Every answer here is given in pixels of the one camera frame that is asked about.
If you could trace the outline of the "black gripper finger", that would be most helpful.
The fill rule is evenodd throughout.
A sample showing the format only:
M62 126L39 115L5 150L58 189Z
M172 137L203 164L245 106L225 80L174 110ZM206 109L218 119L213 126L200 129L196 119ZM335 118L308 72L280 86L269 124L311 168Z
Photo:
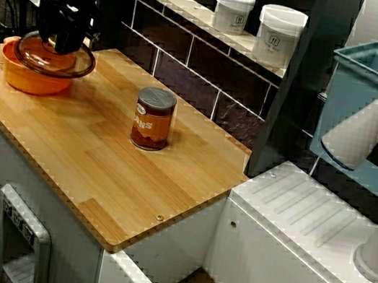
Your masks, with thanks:
M63 55L79 50L83 43L85 30L87 30L85 19L64 17L56 36L56 53Z
M61 7L49 1L42 1L38 10L37 28L41 40L48 42L55 41L58 37L62 20Z

